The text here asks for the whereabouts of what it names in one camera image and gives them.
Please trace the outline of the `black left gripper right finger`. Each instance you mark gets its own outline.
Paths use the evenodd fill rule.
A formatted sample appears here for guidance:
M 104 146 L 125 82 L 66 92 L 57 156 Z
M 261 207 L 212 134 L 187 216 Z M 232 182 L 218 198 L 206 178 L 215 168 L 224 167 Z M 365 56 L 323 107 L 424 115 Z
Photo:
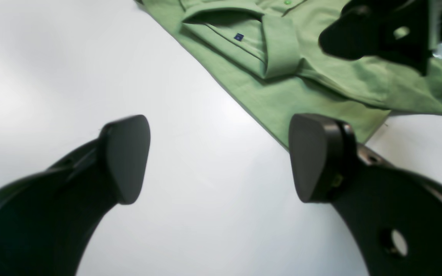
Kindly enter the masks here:
M 358 143 L 345 121 L 290 120 L 297 196 L 344 220 L 371 276 L 442 276 L 442 184 L 398 168 Z

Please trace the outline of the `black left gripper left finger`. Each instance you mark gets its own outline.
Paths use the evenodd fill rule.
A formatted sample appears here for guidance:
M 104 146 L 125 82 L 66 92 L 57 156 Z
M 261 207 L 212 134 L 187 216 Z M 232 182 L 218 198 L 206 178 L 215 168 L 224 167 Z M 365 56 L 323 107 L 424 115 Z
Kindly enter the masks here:
M 46 170 L 0 187 L 0 276 L 75 276 L 102 218 L 138 199 L 149 149 L 146 117 L 126 117 Z

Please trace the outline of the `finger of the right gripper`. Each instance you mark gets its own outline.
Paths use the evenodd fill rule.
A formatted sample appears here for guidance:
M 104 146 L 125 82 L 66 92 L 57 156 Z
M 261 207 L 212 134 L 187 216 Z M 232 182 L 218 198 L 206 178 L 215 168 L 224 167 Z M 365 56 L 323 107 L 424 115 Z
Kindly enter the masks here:
M 376 56 L 426 75 L 429 47 L 427 0 L 351 0 L 318 38 L 322 51 L 356 61 Z

